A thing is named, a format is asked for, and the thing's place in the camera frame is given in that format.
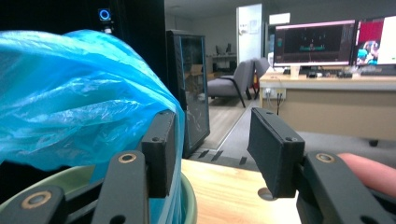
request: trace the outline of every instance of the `wooden tabletop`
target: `wooden tabletop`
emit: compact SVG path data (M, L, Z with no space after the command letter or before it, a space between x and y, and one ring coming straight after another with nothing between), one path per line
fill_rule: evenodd
M296 199L259 197L262 174L198 161L182 161L198 204L198 223L301 223Z
M396 91L396 77L307 78L306 75L299 75L298 78L291 78L280 72L267 72L260 78L260 86L304 90Z

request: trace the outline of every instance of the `computer monitor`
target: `computer monitor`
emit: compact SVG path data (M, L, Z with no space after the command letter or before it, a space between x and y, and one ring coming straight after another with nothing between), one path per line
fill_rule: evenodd
M276 27L274 66L349 65L356 21Z
M353 64L396 64L396 16L358 20Z

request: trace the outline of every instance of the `wooden desk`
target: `wooden desk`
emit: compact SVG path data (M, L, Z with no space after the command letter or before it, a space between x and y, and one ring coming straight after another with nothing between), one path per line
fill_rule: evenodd
M260 106L274 112L263 99L265 89L286 89L279 116L296 131L396 140L396 77L290 79L267 73L260 88Z
M182 161L198 204L198 223L301 223L295 199L267 202L258 195L262 174L198 161Z
M223 60L223 61L236 61L236 54L224 54L224 55L217 55L217 56L211 56L214 63L216 60Z

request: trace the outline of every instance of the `blue light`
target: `blue light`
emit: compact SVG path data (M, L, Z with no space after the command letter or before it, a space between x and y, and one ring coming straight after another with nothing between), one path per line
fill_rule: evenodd
M108 21L110 20L110 12L108 11L108 9L101 9L99 11L99 17L103 21Z

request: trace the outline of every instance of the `ceiling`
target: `ceiling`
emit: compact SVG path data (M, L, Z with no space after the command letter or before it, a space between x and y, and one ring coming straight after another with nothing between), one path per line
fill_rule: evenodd
M357 0L331 0L334 2ZM230 15L237 7L264 3L271 8L282 6L295 7L300 5L326 4L329 0L164 0L165 13L184 19L201 19Z
M164 0L165 13L184 19L229 15L237 7L259 4L262 0Z

